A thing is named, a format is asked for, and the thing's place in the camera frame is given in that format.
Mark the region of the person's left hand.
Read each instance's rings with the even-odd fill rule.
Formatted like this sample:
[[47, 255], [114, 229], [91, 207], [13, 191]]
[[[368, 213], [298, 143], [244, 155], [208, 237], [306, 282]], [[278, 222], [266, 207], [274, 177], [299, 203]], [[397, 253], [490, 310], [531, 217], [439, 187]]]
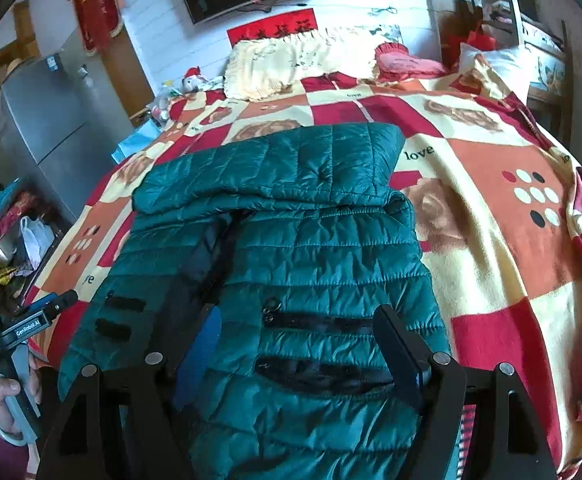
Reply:
[[[26, 445], [22, 430], [11, 415], [6, 400], [14, 398], [21, 390], [20, 384], [0, 374], [0, 437], [6, 442], [15, 445]], [[26, 392], [33, 396], [36, 404], [42, 400], [42, 385], [37, 370], [37, 360], [34, 354], [29, 353], [29, 379], [26, 381]]]

